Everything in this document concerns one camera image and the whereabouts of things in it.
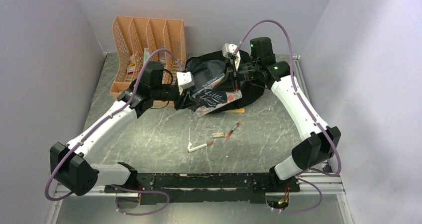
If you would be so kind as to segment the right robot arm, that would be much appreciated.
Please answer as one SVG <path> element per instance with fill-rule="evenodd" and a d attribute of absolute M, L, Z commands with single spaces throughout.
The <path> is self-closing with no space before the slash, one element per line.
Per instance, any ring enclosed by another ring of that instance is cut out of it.
<path fill-rule="evenodd" d="M 318 165 L 333 156 L 341 133 L 338 127 L 331 127 L 312 107 L 297 85 L 289 64 L 276 62 L 269 37 L 259 37 L 250 41 L 251 59 L 240 62 L 240 52 L 235 44 L 224 44 L 222 54 L 229 60 L 233 78 L 249 78 L 265 83 L 266 87 L 281 101 L 299 132 L 301 142 L 291 155 L 271 168 L 269 186 L 274 191 L 286 187 L 288 179 Z"/>

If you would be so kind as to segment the black student backpack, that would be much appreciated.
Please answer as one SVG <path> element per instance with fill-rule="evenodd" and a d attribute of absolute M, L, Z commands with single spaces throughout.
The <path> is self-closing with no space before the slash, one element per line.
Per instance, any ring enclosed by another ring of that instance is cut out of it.
<path fill-rule="evenodd" d="M 190 92 L 192 93 L 194 88 L 204 85 L 207 81 L 223 73 L 225 69 L 225 58 L 221 51 L 216 51 L 189 58 L 186 61 L 185 67 L 186 71 L 191 72 L 194 76 L 195 85 L 190 87 Z M 243 82 L 240 90 L 242 92 L 242 98 L 210 113 L 240 109 L 254 103 L 263 95 L 265 83 L 258 80 Z"/>

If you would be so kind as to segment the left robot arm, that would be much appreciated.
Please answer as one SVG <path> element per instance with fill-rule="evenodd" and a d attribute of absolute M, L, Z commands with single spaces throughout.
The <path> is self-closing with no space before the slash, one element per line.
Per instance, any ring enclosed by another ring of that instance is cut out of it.
<path fill-rule="evenodd" d="M 131 192 L 138 186 L 138 172 L 124 162 L 96 165 L 96 155 L 109 140 L 153 107 L 155 101 L 174 102 L 175 108 L 186 108 L 187 90 L 194 85 L 191 72 L 177 73 L 176 83 L 162 83 L 168 70 L 160 62 L 146 63 L 138 77 L 103 114 L 82 134 L 66 144 L 55 143 L 49 151 L 51 174 L 45 187 L 47 199 L 53 201 L 49 188 L 53 180 L 82 196 L 96 186 L 116 186 Z"/>

